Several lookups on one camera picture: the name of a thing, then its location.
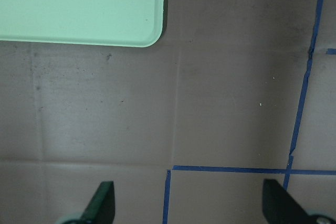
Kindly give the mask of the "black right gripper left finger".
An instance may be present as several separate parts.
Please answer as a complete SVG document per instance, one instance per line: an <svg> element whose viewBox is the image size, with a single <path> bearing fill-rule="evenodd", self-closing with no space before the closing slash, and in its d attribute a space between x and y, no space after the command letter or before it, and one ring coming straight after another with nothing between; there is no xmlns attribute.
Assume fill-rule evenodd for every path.
<svg viewBox="0 0 336 224"><path fill-rule="evenodd" d="M101 182L79 218L79 223L111 224L115 214L114 183Z"/></svg>

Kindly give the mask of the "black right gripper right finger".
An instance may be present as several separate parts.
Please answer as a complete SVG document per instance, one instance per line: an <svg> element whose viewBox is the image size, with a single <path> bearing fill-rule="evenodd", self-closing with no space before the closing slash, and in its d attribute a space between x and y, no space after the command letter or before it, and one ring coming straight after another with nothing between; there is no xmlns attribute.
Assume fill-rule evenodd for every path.
<svg viewBox="0 0 336 224"><path fill-rule="evenodd" d="M315 217L307 214L277 180L265 179L262 188L262 212L267 223L315 223Z"/></svg>

